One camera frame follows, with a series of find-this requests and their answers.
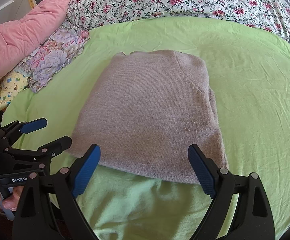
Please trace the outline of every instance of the yellow patterned fabric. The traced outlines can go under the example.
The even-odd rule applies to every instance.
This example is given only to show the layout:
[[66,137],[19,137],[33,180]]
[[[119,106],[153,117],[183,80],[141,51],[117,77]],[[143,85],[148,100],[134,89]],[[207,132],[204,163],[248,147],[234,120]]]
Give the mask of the yellow patterned fabric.
[[27,85],[27,77],[13,70],[4,76],[0,80],[0,110],[6,108]]

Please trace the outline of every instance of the gray sweater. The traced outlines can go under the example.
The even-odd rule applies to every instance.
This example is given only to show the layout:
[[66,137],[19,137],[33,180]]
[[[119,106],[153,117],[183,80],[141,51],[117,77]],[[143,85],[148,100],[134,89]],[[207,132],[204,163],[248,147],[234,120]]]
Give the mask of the gray sweater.
[[227,167],[205,62],[171,50],[116,54],[80,112],[69,152],[82,156],[92,143],[101,165],[151,178],[198,183],[191,144]]

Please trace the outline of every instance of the pink quilt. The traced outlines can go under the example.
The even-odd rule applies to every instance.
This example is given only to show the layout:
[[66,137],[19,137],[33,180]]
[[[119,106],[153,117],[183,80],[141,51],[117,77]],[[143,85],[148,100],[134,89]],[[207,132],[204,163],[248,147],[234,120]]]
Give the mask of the pink quilt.
[[19,21],[0,25],[0,79],[65,20],[70,0],[43,0]]

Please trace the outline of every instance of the bed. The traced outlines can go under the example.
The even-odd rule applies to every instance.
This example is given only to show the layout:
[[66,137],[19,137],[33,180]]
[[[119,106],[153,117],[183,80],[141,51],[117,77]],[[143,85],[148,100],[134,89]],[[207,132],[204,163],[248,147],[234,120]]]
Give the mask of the bed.
[[[22,54],[23,56],[20,58],[15,57],[14,55],[17,53],[12,52],[9,57],[15,59],[13,62],[2,60],[0,57],[0,78],[4,76],[0,81],[0,110],[5,109],[18,92],[27,85],[33,92],[43,88],[53,73],[60,71],[61,68],[69,64],[75,58],[74,54],[79,55],[85,41],[88,39],[88,33],[84,34],[84,32],[101,25],[163,16],[207,17],[235,21],[249,27],[261,28],[290,43],[290,0],[66,0],[62,3],[54,0],[44,0],[43,3],[47,6],[40,4],[43,11],[53,11],[53,14],[49,14],[50,16],[54,15],[54,10],[59,8],[60,4],[64,8],[58,12],[56,22],[47,24],[50,28],[45,29],[45,32],[42,33],[39,47],[37,47],[38,44],[35,44],[34,47],[26,46],[29,51]],[[68,21],[64,21],[56,29],[56,26],[59,26],[60,23],[58,21],[64,19],[65,8],[67,7],[66,19]],[[33,11],[31,14],[36,16],[36,20],[39,20],[41,15],[37,10],[34,13]],[[0,28],[0,33],[2,33],[8,27],[4,25]],[[64,30],[71,37],[65,37]],[[11,32],[12,30],[5,31],[4,35],[9,35]],[[72,41],[75,43],[82,42],[75,50],[77,53],[70,53],[70,49],[66,48],[65,44],[71,44]],[[0,47],[4,47],[10,42],[9,40],[3,41]],[[55,52],[59,51],[57,46],[61,47],[62,56],[67,57],[68,60],[64,64],[60,64],[58,68],[55,66],[54,69],[49,67],[48,71],[43,70],[46,69],[43,58],[48,57],[54,60]],[[49,54],[50,50],[54,50],[53,55]],[[58,55],[56,59],[58,58],[62,62],[62,56]],[[16,62],[20,60],[21,62],[15,67]]]
[[[273,33],[197,17],[95,28],[83,53],[44,89],[36,94],[25,89],[10,103],[3,125],[14,120],[48,120],[46,128],[25,135],[14,147],[37,149],[70,136],[80,109],[113,55],[160,49],[192,54],[206,62],[230,171],[260,175],[279,239],[290,226],[290,44]],[[63,153],[53,159],[51,172],[73,161]],[[101,240],[179,240],[191,237],[210,199],[199,185],[98,166],[77,202]],[[235,199],[220,235],[229,227],[234,205]]]

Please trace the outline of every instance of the blue gripper pad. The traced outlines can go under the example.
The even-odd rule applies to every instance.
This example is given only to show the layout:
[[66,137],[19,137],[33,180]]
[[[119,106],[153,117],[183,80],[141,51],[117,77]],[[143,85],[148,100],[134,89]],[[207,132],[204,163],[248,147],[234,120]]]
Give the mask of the blue gripper pad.
[[37,119],[28,123],[24,123],[23,127],[20,129],[21,133],[31,133],[36,130],[46,127],[47,120],[45,118]]
[[188,148],[188,160],[192,165],[204,193],[214,198],[216,196],[214,178],[193,146]]
[[82,168],[77,173],[74,180],[74,188],[72,189],[72,195],[77,198],[78,195],[83,194],[89,180],[91,179],[98,162],[101,158],[101,149],[97,145],[92,149],[92,153],[83,164]]

